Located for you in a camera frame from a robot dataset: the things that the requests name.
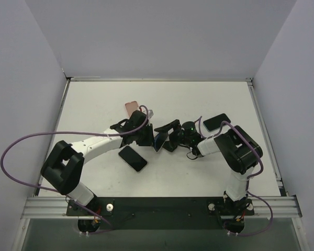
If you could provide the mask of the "pink phone case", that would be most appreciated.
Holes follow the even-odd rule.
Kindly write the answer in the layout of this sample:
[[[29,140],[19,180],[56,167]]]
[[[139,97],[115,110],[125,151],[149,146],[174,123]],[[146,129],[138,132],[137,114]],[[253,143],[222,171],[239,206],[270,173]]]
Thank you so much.
[[[140,110],[139,108],[139,104],[137,101],[131,101],[131,102],[127,102],[125,103],[125,109],[126,109],[126,112],[128,114],[128,118],[131,117],[131,115],[137,111],[137,110]]]

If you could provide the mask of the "teal phone black screen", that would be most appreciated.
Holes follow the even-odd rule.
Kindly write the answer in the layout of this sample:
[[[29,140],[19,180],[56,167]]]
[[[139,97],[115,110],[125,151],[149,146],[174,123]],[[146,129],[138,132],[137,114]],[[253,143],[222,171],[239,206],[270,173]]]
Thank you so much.
[[[212,118],[206,119],[203,122],[203,125],[208,132],[212,132],[212,131],[219,129],[220,125],[223,121],[227,121],[228,123],[231,122],[231,120],[229,119],[229,117],[225,113],[221,113],[221,114],[216,115]]]

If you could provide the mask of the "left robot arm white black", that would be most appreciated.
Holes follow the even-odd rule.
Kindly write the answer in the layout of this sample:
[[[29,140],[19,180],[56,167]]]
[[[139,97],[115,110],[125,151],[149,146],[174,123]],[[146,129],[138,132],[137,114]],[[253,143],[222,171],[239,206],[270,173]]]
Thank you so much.
[[[111,125],[100,136],[73,143],[57,142],[43,164],[41,175],[61,195],[75,200],[83,214],[93,214],[98,207],[97,196],[80,182],[84,164],[133,142],[138,146],[152,146],[152,116],[152,110],[136,110],[130,118]]]

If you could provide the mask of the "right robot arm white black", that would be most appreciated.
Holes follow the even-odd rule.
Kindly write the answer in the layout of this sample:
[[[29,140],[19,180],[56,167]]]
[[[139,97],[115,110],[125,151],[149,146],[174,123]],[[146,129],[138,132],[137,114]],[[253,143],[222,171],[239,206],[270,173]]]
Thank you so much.
[[[172,152],[177,147],[185,147],[196,158],[221,153],[231,168],[230,178],[224,192],[224,199],[234,203],[247,198],[250,193],[250,179],[264,170],[261,147],[240,127],[222,121],[218,133],[205,137],[196,122],[180,124],[179,120],[156,128],[157,133],[168,134],[164,148]]]

